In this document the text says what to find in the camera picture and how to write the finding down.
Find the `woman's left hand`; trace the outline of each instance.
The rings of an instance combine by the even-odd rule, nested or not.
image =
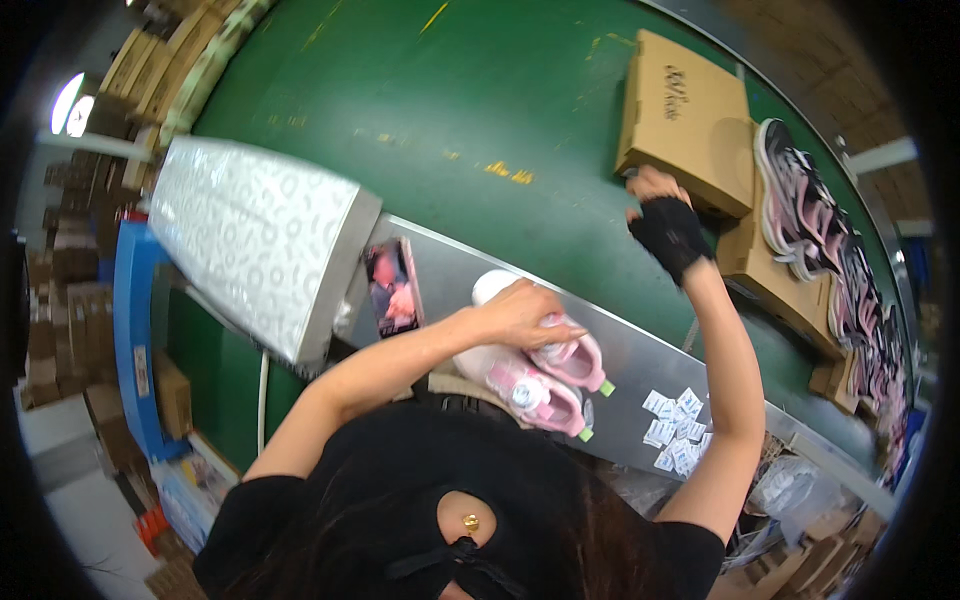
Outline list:
[[[534,285],[530,279],[515,281],[473,310],[475,326],[482,332],[481,344],[542,348],[587,334],[586,329],[565,324],[540,326],[547,315],[563,314],[564,307],[554,292]]]

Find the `pink sneaker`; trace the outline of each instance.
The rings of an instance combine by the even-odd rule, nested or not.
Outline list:
[[[502,269],[485,273],[473,285],[473,303],[478,306],[486,304],[500,290],[518,279],[520,279],[519,275]],[[558,324],[580,326],[566,315],[549,315],[540,322],[544,327]],[[590,392],[599,390],[604,396],[609,396],[613,392],[614,386],[607,381],[607,375],[603,370],[603,354],[600,346],[589,334],[573,342],[548,344],[543,348],[529,351],[528,355],[530,360],[544,372],[567,385],[587,388]]]
[[[464,377],[493,390],[521,420],[584,442],[593,435],[584,421],[581,399],[529,364],[518,350],[477,346],[457,354],[453,362]]]

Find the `woman's right arm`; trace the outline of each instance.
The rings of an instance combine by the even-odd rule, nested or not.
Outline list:
[[[682,285],[704,338],[713,438],[687,482],[657,515],[706,527],[724,543],[740,516],[763,446],[766,411],[756,354],[704,242],[686,191],[653,167],[627,190],[645,217],[627,210],[631,233]]]
[[[701,258],[684,271],[684,290],[704,338],[713,439],[657,521],[706,527],[726,543],[740,517],[763,446],[766,417],[760,368],[716,265]]]

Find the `stainless steel counter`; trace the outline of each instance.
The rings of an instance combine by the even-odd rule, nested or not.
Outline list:
[[[705,403],[698,421],[707,423],[709,399],[704,363],[548,281],[429,229],[383,215],[373,229],[370,243],[384,242],[392,237],[405,237],[410,241],[428,323],[435,323],[470,305],[473,283],[491,269],[513,271],[555,290],[570,317],[589,329],[599,342],[604,353],[607,377],[616,386],[609,398],[600,394],[589,395],[594,405],[593,438],[588,443],[579,440],[570,440],[568,443],[619,465],[681,480],[675,472],[668,475],[653,467],[660,451],[644,444],[642,439],[654,416],[644,410],[641,404],[653,389],[666,396],[677,397],[689,387]],[[683,293],[678,292],[677,301],[687,300]],[[378,339],[375,318],[367,293],[366,273],[362,268],[357,269],[347,302],[353,310],[349,319],[335,328],[336,333],[360,348],[374,343]],[[766,414],[767,430],[771,434],[785,444],[796,446],[800,453],[837,477],[843,485],[878,508],[882,514],[892,513],[893,496],[874,485],[862,467],[846,452],[770,402],[766,403]]]

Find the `plastic bag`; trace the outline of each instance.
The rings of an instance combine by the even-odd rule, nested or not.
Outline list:
[[[840,484],[799,456],[781,456],[760,477],[750,501],[780,522],[793,546],[807,525],[843,502]]]

